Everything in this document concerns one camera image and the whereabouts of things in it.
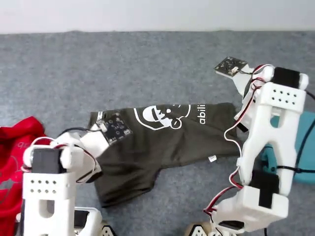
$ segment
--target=electrical wire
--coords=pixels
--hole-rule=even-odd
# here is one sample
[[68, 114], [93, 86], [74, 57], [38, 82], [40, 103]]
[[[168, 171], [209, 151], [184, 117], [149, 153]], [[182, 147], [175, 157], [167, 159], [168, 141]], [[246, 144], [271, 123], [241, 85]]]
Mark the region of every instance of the electrical wire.
[[64, 134], [64, 133], [70, 132], [70, 131], [97, 132], [97, 131], [99, 131], [99, 129], [98, 129], [98, 130], [90, 130], [90, 129], [83, 128], [83, 127], [72, 127], [72, 128], [65, 129], [65, 130], [64, 130], [63, 132], [61, 132], [57, 137], [59, 137], [60, 135], [62, 135], [62, 134]]
[[238, 166], [238, 167], [236, 168], [236, 170], [233, 171], [233, 172], [230, 174], [228, 180], [230, 181], [230, 183], [231, 183], [234, 187], [237, 187], [237, 188], [239, 188], [239, 189], [242, 189], [243, 186], [242, 186], [241, 184], [235, 182], [235, 180], [233, 179], [233, 177], [236, 176], [236, 174], [237, 174], [237, 172], [238, 172], [239, 169], [240, 169], [240, 167]]
[[[314, 94], [312, 94], [311, 92], [309, 92], [307, 90], [305, 90], [305, 92], [308, 96], [310, 96], [315, 101], [315, 95]], [[310, 125], [310, 127], [306, 131], [306, 133], [303, 137], [303, 140], [301, 142], [301, 146], [300, 146], [300, 149], [299, 149], [299, 151], [297, 153], [297, 157], [296, 157], [296, 168], [290, 167], [290, 166], [277, 166], [278, 169], [287, 169], [287, 170], [294, 171], [296, 173], [312, 173], [312, 174], [315, 173], [315, 170], [305, 170], [305, 169], [298, 168], [298, 165], [300, 163], [300, 159], [301, 159], [306, 141], [307, 141], [309, 135], [311, 134], [312, 130], [314, 129], [314, 127], [315, 127], [315, 119], [313, 120], [312, 124]]]
[[38, 138], [33, 140], [33, 142], [31, 143], [30, 146], [35, 145], [37, 143], [37, 141], [43, 140], [43, 139], [50, 140], [50, 141], [55, 141], [55, 139], [50, 138], [50, 137], [38, 137]]
[[[79, 145], [73, 145], [73, 146], [77, 147], [77, 148], [81, 148], [83, 150], [83, 152], [93, 161], [93, 168], [90, 171], [90, 173], [88, 173], [87, 175], [84, 175], [84, 176], [82, 176], [76, 180], [77, 183], [85, 183], [90, 177], [92, 177], [94, 175], [94, 172], [96, 170], [96, 159], [93, 157], [92, 154], [90, 154], [88, 151], [86, 151], [84, 148], [80, 147]], [[59, 148], [64, 148], [64, 147], [69, 147], [69, 144], [58, 144], [58, 145], [54, 146], [53, 148], [59, 149]], [[87, 176], [90, 176], [90, 177], [87, 178], [86, 181], [80, 181], [81, 179], [86, 178]]]
[[[261, 88], [261, 86], [258, 86], [258, 87], [256, 87], [256, 88], [253, 90], [252, 96], [251, 96], [249, 102], [247, 103], [245, 109], [244, 109], [244, 110], [242, 111], [242, 113], [240, 114], [239, 118], [236, 120], [235, 124], [224, 132], [224, 138], [225, 138], [225, 140], [230, 141], [230, 142], [233, 142], [233, 143], [235, 143], [235, 144], [237, 145], [238, 150], [239, 150], [239, 153], [240, 153], [240, 157], [242, 157], [242, 149], [241, 149], [241, 146], [240, 146], [239, 143], [238, 143], [237, 141], [235, 141], [234, 139], [228, 139], [226, 135], [227, 135], [227, 133], [228, 133], [230, 130], [234, 129], [234, 128], [241, 122], [242, 118], [244, 117], [245, 113], [247, 112], [248, 108], [250, 107], [250, 104], [251, 104], [252, 101], [253, 101], [253, 97], [254, 97], [255, 92], [256, 92], [258, 89], [260, 89], [260, 88]], [[225, 192], [227, 192], [228, 190], [230, 190], [230, 189], [232, 189], [232, 188], [234, 188], [234, 187], [239, 188], [239, 189], [243, 188], [242, 185], [236, 183], [236, 182], [233, 180], [233, 177], [237, 174], [238, 170], [239, 170], [239, 167], [237, 167], [236, 170], [235, 170], [234, 172], [232, 172], [232, 173], [230, 174], [230, 176], [229, 176], [229, 181], [230, 181], [230, 183], [232, 184], [232, 186], [223, 189], [223, 190], [222, 190], [221, 192], [219, 192], [214, 198], [212, 198], [212, 200], [210, 201], [210, 203], [208, 204], [208, 206], [204, 209], [204, 211], [212, 212], [212, 211], [216, 210], [215, 208], [213, 208], [213, 206], [215, 205], [216, 201], [217, 201]]]
[[217, 200], [224, 194], [226, 193], [228, 190], [235, 188], [235, 186], [230, 186], [227, 187], [223, 190], [221, 190], [214, 198], [212, 198], [212, 200], [210, 201], [210, 203], [207, 205], [207, 207], [204, 209], [207, 212], [212, 212], [213, 210], [215, 211], [216, 209], [213, 208], [213, 206], [215, 205], [215, 203], [217, 202]]
[[[214, 222], [213, 222], [213, 219], [212, 219], [212, 215], [209, 214], [209, 216], [210, 216], [210, 220], [211, 220], [211, 222], [213, 224]], [[220, 233], [221, 236], [223, 236], [222, 232], [217, 227], [216, 227], [216, 230]]]
[[32, 171], [31, 168], [27, 167], [27, 166], [21, 166], [21, 170], [24, 172], [24, 173], [29, 173]]
[[272, 66], [273, 68], [275, 68], [272, 64], [262, 64], [262, 65], [259, 65], [257, 66], [252, 72], [245, 72], [243, 70], [237, 70], [237, 72], [240, 72], [241, 74], [247, 74], [247, 75], [255, 75], [255, 74], [258, 74], [258, 71], [267, 67], [267, 66]]
[[305, 90], [305, 92], [306, 92], [306, 94], [307, 94], [308, 96], [310, 96], [313, 100], [315, 100], [315, 95], [314, 95], [314, 94], [312, 94], [311, 92], [309, 92], [309, 91], [307, 91], [307, 90]]

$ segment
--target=printed logo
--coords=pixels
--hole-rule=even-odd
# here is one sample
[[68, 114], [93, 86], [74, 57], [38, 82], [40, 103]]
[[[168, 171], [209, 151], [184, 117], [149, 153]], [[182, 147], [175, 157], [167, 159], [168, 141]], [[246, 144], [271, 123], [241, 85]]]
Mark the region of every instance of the printed logo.
[[190, 109], [190, 105], [150, 106], [134, 108], [134, 114], [140, 124], [151, 130], [180, 129], [182, 118], [188, 117]]
[[198, 105], [197, 110], [199, 112], [199, 115], [197, 116], [199, 118], [200, 124], [206, 123], [206, 105]]

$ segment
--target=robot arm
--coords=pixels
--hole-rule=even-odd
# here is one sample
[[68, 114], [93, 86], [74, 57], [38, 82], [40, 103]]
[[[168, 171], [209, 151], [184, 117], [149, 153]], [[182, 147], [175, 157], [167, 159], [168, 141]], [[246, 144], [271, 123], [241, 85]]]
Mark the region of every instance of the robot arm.
[[97, 121], [83, 137], [65, 132], [49, 145], [34, 140], [23, 156], [22, 235], [114, 236], [97, 209], [75, 207], [76, 184], [94, 181], [101, 174], [97, 158], [129, 134], [119, 114], [114, 114], [106, 122]]
[[[272, 65], [251, 69], [234, 58], [226, 58], [215, 70], [231, 78], [243, 96], [243, 107], [235, 119], [238, 126], [249, 130], [249, 136], [237, 161], [240, 191], [215, 207], [213, 224], [233, 234], [263, 229], [287, 217], [294, 172], [278, 169], [273, 175], [256, 171], [254, 161], [270, 143], [279, 166], [295, 167], [294, 145], [308, 76]], [[272, 116], [280, 117], [278, 127], [271, 125]]]

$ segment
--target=black cable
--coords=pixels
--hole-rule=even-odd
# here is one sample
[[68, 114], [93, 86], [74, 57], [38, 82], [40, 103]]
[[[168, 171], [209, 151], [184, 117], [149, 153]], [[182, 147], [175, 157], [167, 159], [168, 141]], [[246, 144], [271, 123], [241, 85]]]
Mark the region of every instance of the black cable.
[[306, 94], [307, 94], [308, 96], [310, 96], [313, 100], [315, 100], [315, 95], [314, 95], [314, 94], [312, 94], [311, 92], [309, 92], [309, 91], [307, 91], [307, 90], [305, 90], [305, 92], [306, 92]]
[[223, 234], [221, 233], [221, 231], [216, 227], [216, 230], [220, 233], [221, 236], [223, 236]]
[[299, 162], [300, 162], [300, 159], [301, 159], [301, 156], [302, 156], [302, 152], [303, 152], [305, 143], [306, 143], [307, 138], [309, 137], [311, 131], [313, 130], [314, 126], [315, 126], [315, 119], [313, 120], [311, 126], [309, 127], [309, 129], [307, 130], [306, 134], [304, 135], [304, 138], [302, 140], [299, 152], [298, 152], [297, 157], [296, 157], [296, 166], [299, 165]]
[[63, 132], [61, 132], [57, 137], [59, 137], [60, 135], [66, 133], [66, 132], [69, 132], [69, 131], [86, 131], [86, 132], [97, 132], [99, 130], [89, 130], [87, 128], [83, 128], [83, 127], [72, 127], [72, 128], [68, 128], [68, 129], [65, 129]]
[[277, 168], [291, 170], [296, 173], [314, 173], [315, 174], [315, 170], [305, 170], [305, 169], [295, 168], [295, 167], [290, 167], [290, 166], [277, 166]]
[[251, 75], [252, 73], [249, 73], [249, 72], [245, 72], [243, 70], [238, 70], [238, 72], [240, 72], [241, 74], [247, 74], [247, 75]]
[[[312, 94], [311, 92], [309, 92], [307, 90], [305, 90], [305, 92], [308, 96], [310, 96], [315, 101], [315, 95], [314, 94]], [[299, 163], [300, 163], [300, 159], [301, 159], [301, 156], [303, 153], [303, 149], [304, 149], [305, 144], [306, 144], [306, 141], [307, 141], [309, 135], [311, 134], [311, 131], [313, 130], [314, 126], [315, 126], [315, 119], [313, 120], [312, 124], [310, 125], [309, 129], [307, 130], [307, 132], [304, 135], [304, 138], [302, 140], [300, 149], [299, 149], [297, 157], [296, 157], [296, 165], [295, 165], [296, 168], [289, 167], [289, 166], [278, 166], [277, 167], [278, 169], [287, 169], [287, 170], [295, 171], [296, 173], [315, 173], [315, 170], [305, 170], [305, 169], [298, 168]]]

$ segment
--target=red t-shirt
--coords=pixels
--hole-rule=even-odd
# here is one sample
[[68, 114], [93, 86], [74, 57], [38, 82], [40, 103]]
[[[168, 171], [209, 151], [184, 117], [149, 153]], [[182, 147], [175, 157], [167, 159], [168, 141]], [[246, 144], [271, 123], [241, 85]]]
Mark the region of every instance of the red t-shirt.
[[13, 127], [0, 127], [1, 236], [14, 234], [15, 217], [22, 204], [23, 153], [35, 138], [42, 136], [46, 136], [44, 127], [35, 117], [26, 118]]

